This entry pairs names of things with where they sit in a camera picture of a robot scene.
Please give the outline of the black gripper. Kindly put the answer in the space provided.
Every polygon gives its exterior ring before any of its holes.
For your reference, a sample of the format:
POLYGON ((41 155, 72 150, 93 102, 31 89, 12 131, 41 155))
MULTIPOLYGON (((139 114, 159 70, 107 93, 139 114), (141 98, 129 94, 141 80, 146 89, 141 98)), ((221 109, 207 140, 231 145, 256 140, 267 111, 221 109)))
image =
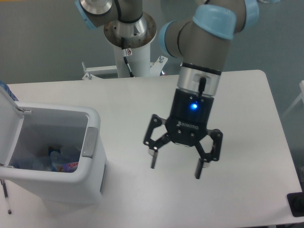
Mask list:
POLYGON ((172 141, 176 144, 195 146, 199 153, 199 160, 195 171, 195 178, 200 175, 205 163, 218 161, 223 140, 223 133, 219 129, 207 130, 207 123, 212 109, 214 98, 212 96, 196 95, 176 89, 171 112, 168 119, 153 114, 148 125, 143 144, 149 147, 152 156, 151 168, 155 168, 158 150, 172 141), (155 128, 165 125, 167 132, 158 139, 153 140, 155 128), (212 141, 211 151, 206 153, 200 140, 209 136, 212 141))

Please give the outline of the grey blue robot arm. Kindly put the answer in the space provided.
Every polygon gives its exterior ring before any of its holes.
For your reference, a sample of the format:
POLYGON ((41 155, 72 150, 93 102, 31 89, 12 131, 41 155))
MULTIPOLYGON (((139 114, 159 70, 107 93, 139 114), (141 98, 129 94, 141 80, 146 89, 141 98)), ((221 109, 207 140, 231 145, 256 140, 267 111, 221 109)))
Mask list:
POLYGON ((88 28, 103 27, 120 78, 159 74, 150 64, 155 37, 164 53, 182 59, 170 115, 152 115, 143 142, 153 158, 169 142, 195 147, 199 179, 205 164, 219 160, 223 134, 207 128, 209 114, 230 43, 257 22, 257 2, 207 0, 192 19, 169 22, 160 30, 140 0, 77 0, 75 5, 88 28))

